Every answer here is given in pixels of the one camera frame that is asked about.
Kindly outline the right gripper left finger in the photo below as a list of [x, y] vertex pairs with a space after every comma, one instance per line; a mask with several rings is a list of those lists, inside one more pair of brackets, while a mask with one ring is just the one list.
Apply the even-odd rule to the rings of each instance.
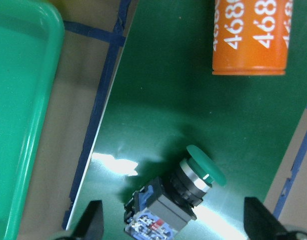
[[101, 240], [104, 234], [104, 212], [101, 200], [87, 205], [70, 237], [73, 240]]

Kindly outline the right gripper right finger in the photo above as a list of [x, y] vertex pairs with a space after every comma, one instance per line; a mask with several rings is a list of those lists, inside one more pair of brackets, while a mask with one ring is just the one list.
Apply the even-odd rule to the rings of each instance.
[[256, 197], [244, 198], [243, 227], [249, 240], [290, 240], [287, 229]]

